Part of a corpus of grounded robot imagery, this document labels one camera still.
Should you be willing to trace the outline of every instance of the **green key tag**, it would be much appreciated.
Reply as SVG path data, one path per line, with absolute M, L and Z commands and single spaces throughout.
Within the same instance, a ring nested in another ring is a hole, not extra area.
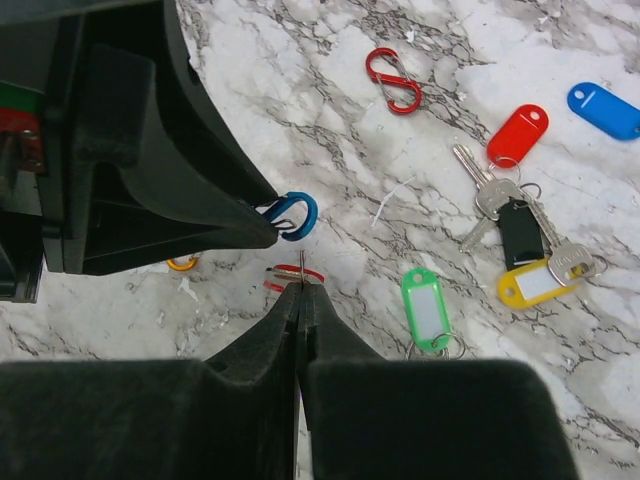
M 402 298 L 413 341 L 424 351 L 439 352 L 449 344 L 451 333 L 438 277 L 426 268 L 414 268 L 402 279 Z

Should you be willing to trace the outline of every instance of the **white debris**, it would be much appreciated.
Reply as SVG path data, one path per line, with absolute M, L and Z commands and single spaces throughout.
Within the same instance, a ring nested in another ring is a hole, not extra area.
M 398 191 L 399 188 L 404 187 L 407 183 L 409 183 L 411 180 L 413 180 L 414 178 L 416 178 L 415 175 L 413 175 L 409 180 L 402 182 L 399 185 L 396 185 L 393 190 L 391 190 L 389 193 L 387 193 L 384 198 L 382 199 L 382 201 L 380 202 L 380 206 L 378 207 L 378 211 L 376 212 L 375 217 L 373 217 L 373 222 L 371 222 L 371 226 L 375 227 L 376 223 L 378 221 L 378 218 L 380 218 L 380 214 L 382 213 L 382 209 L 384 208 L 384 205 L 389 201 L 389 199 L 391 197 L 393 197 L 396 192 Z
M 217 328 L 224 327 L 227 323 L 229 323 L 229 309 L 227 309 L 226 313 L 222 316 L 222 320 L 218 324 Z
M 176 356 L 181 357 L 182 355 L 184 355 L 184 352 L 186 351 L 187 351 L 187 341 L 183 340 L 182 343 L 180 344 L 180 347 L 176 351 Z
M 198 300 L 198 295 L 196 295 L 196 292 L 194 292 L 193 290 L 191 290 L 191 287 L 189 286 L 189 279 L 186 277 L 182 278 L 182 282 L 180 282 L 180 286 L 178 287 L 178 291 L 180 290 L 184 290 L 184 292 L 189 295 L 191 298 L 193 298 L 196 302 L 199 303 Z

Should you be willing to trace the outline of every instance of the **yellow key ring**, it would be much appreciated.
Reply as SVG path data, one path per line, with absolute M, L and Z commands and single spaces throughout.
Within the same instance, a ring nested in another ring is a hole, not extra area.
M 180 265 L 176 263 L 175 258 L 172 258 L 170 260 L 167 260 L 167 265 L 169 265 L 169 268 L 175 270 L 176 272 L 186 272 L 187 270 L 191 270 L 193 267 L 195 267 L 198 264 L 198 260 L 200 260 L 200 257 L 192 256 L 189 257 L 189 261 L 187 263 Z

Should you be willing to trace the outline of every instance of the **key blade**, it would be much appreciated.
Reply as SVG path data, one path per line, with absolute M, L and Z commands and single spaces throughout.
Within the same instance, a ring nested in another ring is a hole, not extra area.
M 470 253 L 492 226 L 493 221 L 489 217 L 482 217 L 462 240 L 459 248 L 460 253 Z
M 473 158 L 471 150 L 466 145 L 456 144 L 453 146 L 452 150 L 458 161 L 473 177 L 478 188 L 486 184 L 489 180 L 495 178 L 490 173 L 485 173 L 482 171 L 480 165 L 478 165 L 475 158 Z
M 533 217 L 536 219 L 536 222 L 538 222 L 538 225 L 540 225 L 540 230 L 542 230 L 543 235 L 547 237 L 551 250 L 553 251 L 559 248 L 563 243 L 562 238 L 558 235 L 555 225 L 551 223 L 551 220 L 549 220 L 549 217 L 542 209 L 542 204 L 532 200 L 529 202 L 529 210 L 531 210 Z

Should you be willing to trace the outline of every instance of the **green stripe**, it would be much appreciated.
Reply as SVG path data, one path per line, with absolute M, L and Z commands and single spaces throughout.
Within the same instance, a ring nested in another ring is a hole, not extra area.
M 37 115 L 40 113 L 41 104 L 41 94 L 0 82 L 0 107 Z

